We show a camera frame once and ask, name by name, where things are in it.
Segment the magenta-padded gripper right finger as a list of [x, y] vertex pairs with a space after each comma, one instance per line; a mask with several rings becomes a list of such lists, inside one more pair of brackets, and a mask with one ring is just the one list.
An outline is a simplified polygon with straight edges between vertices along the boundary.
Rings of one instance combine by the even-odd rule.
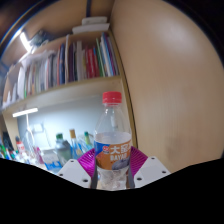
[[156, 156], [147, 157], [139, 149], [131, 147], [128, 171], [130, 189], [141, 188], [168, 175], [170, 172]]

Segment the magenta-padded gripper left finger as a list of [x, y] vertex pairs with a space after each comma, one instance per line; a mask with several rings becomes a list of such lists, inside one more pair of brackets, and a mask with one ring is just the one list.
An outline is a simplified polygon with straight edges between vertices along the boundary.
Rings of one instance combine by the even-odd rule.
[[70, 159], [58, 176], [83, 188], [95, 189], [98, 182], [95, 150], [89, 150], [79, 159]]

